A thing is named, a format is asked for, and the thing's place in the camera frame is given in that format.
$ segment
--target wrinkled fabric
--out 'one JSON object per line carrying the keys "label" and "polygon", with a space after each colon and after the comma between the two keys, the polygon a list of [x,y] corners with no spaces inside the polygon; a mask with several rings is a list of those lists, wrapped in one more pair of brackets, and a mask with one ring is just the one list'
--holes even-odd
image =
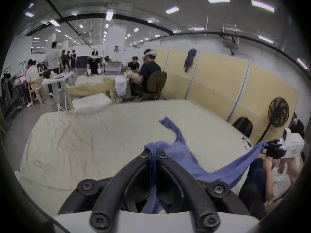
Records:
{"label": "wrinkled fabric", "polygon": [[185,60],[185,64],[184,64],[185,72],[188,72],[189,66],[192,66],[193,58],[195,57],[195,55],[196,55],[196,49],[190,49],[188,51],[188,56],[187,56],[187,58]]}
{"label": "wrinkled fabric", "polygon": [[234,187],[241,179],[243,173],[248,166],[258,157],[261,151],[266,146],[266,142],[258,143],[251,151],[231,162],[229,165],[213,172],[206,172],[199,164],[193,154],[188,150],[185,139],[180,129],[168,118],[165,117],[159,121],[166,128],[173,130],[176,134],[175,142],[170,145],[167,142],[149,143],[144,146],[144,149],[150,150],[151,153],[151,195],[146,205],[144,206],[142,213],[159,213],[163,208],[159,201],[156,199],[156,151],[157,149],[163,150],[170,158],[181,165],[186,171],[188,171],[195,179],[214,182],[222,181],[230,186]]}

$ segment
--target blue fabric on partition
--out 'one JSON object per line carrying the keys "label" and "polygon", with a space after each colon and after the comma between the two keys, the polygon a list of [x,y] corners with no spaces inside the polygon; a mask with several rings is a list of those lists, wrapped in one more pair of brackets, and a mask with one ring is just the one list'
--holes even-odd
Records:
{"label": "blue fabric on partition", "polygon": [[156,151],[157,149],[163,150],[170,158],[181,165],[186,171],[188,171],[195,179],[214,182],[223,181],[227,183],[231,188],[234,187],[241,179],[243,173],[248,166],[256,159],[261,151],[266,146],[266,142],[258,143],[251,151],[245,155],[231,162],[229,165],[215,171],[214,173],[206,172],[197,162],[196,158],[188,150],[185,139],[181,134],[180,129],[168,118],[165,117],[159,121],[166,128],[173,130],[176,133],[175,142],[170,145],[167,142],[149,143],[144,146],[144,149],[150,150],[151,153],[151,195],[144,206],[142,213],[158,213],[162,210],[159,201],[155,196],[156,185]]}

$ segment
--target wall fan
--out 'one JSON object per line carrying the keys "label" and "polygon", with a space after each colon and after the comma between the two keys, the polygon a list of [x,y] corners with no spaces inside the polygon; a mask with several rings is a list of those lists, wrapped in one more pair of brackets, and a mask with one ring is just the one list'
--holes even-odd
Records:
{"label": "wall fan", "polygon": [[270,128],[271,124],[277,128],[282,127],[288,120],[289,112],[290,109],[285,99],[283,98],[273,99],[268,109],[268,116],[269,116],[268,126],[258,142],[260,142],[263,139],[268,129]]}

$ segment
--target person's hand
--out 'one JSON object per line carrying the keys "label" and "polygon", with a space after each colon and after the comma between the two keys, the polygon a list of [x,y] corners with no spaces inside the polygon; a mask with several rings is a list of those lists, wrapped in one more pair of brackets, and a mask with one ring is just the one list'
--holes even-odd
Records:
{"label": "person's hand", "polygon": [[272,159],[273,159],[272,157],[266,156],[266,158],[263,160],[262,168],[266,172],[271,172],[271,170],[272,170]]}

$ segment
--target white table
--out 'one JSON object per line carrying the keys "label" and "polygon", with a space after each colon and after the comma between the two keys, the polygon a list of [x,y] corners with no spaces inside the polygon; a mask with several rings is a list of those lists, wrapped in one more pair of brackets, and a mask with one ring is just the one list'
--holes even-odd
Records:
{"label": "white table", "polygon": [[[74,74],[74,72],[69,72],[69,73],[66,73],[63,77],[61,78],[58,78],[58,79],[52,79],[52,78],[49,78],[49,79],[46,79],[46,80],[42,80],[42,85],[49,85],[49,84],[54,84],[54,83],[57,83],[57,82],[60,82],[61,83],[61,86],[62,88],[65,90],[66,87],[66,81]],[[59,91],[57,92],[57,110],[59,111],[59,106],[58,106],[58,93]],[[65,110],[67,111],[67,94],[66,94],[66,91],[65,91]]]}

